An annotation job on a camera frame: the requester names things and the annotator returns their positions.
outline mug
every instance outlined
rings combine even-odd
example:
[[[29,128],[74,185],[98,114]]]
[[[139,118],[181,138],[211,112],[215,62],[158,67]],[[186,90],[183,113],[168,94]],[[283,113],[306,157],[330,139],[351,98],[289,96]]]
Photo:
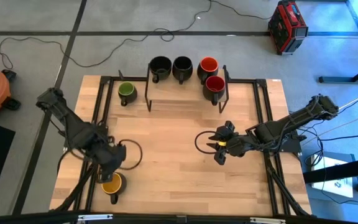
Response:
[[[218,68],[218,61],[215,58],[203,58],[197,68],[197,76],[201,80],[201,84],[204,85],[208,77],[217,75]]]
[[[219,76],[208,77],[203,86],[204,97],[212,102],[213,106],[216,106],[225,92],[225,86],[223,78]]]
[[[132,103],[137,98],[137,91],[135,86],[130,82],[123,82],[119,85],[118,95],[121,99],[121,106],[126,106]]]
[[[150,70],[153,73],[154,83],[167,79],[169,74],[171,74],[171,69],[172,62],[167,57],[158,56],[150,61]]]
[[[110,202],[112,205],[117,204],[118,195],[123,193],[127,186],[127,179],[121,173],[115,172],[112,174],[112,181],[103,183],[102,190],[104,193],[110,195]]]
[[[179,80],[179,84],[183,84],[183,81],[188,80],[193,73],[193,64],[191,63],[190,58],[181,56],[177,57],[173,61],[172,74]]]

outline wooden table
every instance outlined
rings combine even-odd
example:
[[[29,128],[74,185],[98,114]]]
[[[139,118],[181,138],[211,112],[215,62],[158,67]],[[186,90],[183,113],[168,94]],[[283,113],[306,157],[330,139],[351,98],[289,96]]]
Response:
[[[75,113],[84,121],[91,120],[99,80],[100,76],[83,78]],[[258,123],[252,85],[229,83],[230,99],[226,109],[219,114],[217,108],[206,100],[153,100],[152,111],[148,112],[143,97],[145,82],[133,82],[139,93],[138,98],[135,103],[122,107],[117,95],[119,84],[114,82],[113,86],[108,116],[109,133],[114,135],[116,141],[138,141],[143,147],[144,158],[136,169],[120,171],[127,177],[128,184],[118,204],[111,205],[109,196],[96,184],[92,211],[272,216],[261,152],[247,152],[242,158],[228,156],[226,164],[220,166],[212,155],[202,154],[194,147],[194,138],[199,132],[215,131],[226,120],[231,120],[240,133]],[[280,119],[288,114],[282,83],[280,80],[267,80],[267,85],[273,118]],[[207,137],[199,138],[199,145],[206,151],[213,150],[204,145],[209,142]],[[122,166],[128,167],[138,160],[139,150],[130,142],[126,145],[127,160]],[[281,156],[286,186],[303,209],[311,213],[298,159],[290,153],[281,153]],[[70,154],[64,158],[50,208],[59,206],[73,190],[81,164],[82,161]],[[85,207],[87,191],[85,187],[80,208]],[[283,213],[277,186],[276,197],[279,212]]]

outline red generator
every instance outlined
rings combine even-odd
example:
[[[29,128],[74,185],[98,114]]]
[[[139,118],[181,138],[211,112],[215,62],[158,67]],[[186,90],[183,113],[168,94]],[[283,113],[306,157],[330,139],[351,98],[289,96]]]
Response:
[[[294,0],[278,2],[268,22],[268,31],[278,55],[292,54],[302,44],[308,35],[308,27]]]

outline gray floor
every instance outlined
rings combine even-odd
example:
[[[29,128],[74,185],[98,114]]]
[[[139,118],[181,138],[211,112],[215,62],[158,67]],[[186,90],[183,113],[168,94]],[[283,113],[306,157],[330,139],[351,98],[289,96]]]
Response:
[[[80,2],[0,0],[0,11],[6,15],[0,17],[0,30],[71,30]],[[277,5],[276,0],[221,2],[235,7],[240,13],[261,17],[270,17]],[[357,32],[344,3],[298,2],[298,6],[312,32]],[[207,8],[207,0],[88,0],[80,31],[148,31],[157,27],[174,30],[188,26],[194,13]],[[199,17],[190,30],[266,31],[268,22],[240,17],[217,4],[213,4],[211,12]],[[125,38],[77,37],[71,57],[84,65],[99,62]],[[66,36],[41,39],[56,40],[64,46],[68,41]],[[0,125],[17,132],[0,179],[0,215],[5,215],[11,213],[41,122],[42,112],[35,107],[35,98],[53,86],[62,54],[56,45],[33,40],[9,41],[2,50],[11,57],[14,71],[19,76],[12,84],[12,94],[23,103],[19,111],[0,113]],[[358,37],[309,37],[295,54],[282,57],[275,55],[269,37],[176,36],[172,42],[164,42],[151,36],[142,43],[126,42],[98,67],[80,68],[69,62],[62,83],[68,105],[75,107],[83,75],[117,75],[118,69],[127,76],[145,75],[147,63],[157,55],[170,58],[186,55],[194,63],[209,55],[216,57],[221,65],[227,65],[234,78],[282,79],[289,110],[303,107],[317,93],[329,95],[338,105],[358,96],[358,85],[322,85],[316,82],[321,75],[350,77],[358,73]],[[321,133],[356,117],[358,104],[336,119],[318,126],[317,130]],[[358,134],[358,122],[335,130],[325,138],[353,134]],[[63,139],[50,126],[24,206],[25,213],[48,210],[62,145]],[[324,145],[327,151],[353,153],[358,159],[358,139],[332,141]],[[305,145],[305,149],[317,149],[317,145],[310,143]],[[358,221],[358,212],[348,212],[357,211],[353,205],[338,207],[336,213],[327,213],[324,208],[333,202],[312,200],[311,204],[313,213],[322,217]]]

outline mug handle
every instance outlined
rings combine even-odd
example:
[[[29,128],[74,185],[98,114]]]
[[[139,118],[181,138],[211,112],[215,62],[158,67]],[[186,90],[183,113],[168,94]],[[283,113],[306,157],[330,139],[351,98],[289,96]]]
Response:
[[[159,81],[160,81],[160,78],[158,77],[158,75],[153,74],[153,82],[158,83]]]
[[[216,106],[218,104],[218,94],[217,93],[214,93],[214,95],[212,96],[212,105],[213,106]]]
[[[110,202],[112,205],[117,204],[118,202],[118,194],[111,194],[110,195]]]
[[[207,78],[207,74],[204,74],[204,75],[201,77],[201,84],[202,84],[202,85],[205,84],[206,78]]]
[[[179,84],[183,84],[183,80],[185,79],[185,76],[184,76],[184,74],[183,73],[181,73],[180,75],[179,75]]]
[[[124,96],[121,98],[121,106],[126,106],[128,105],[128,102],[127,102],[127,98]]]

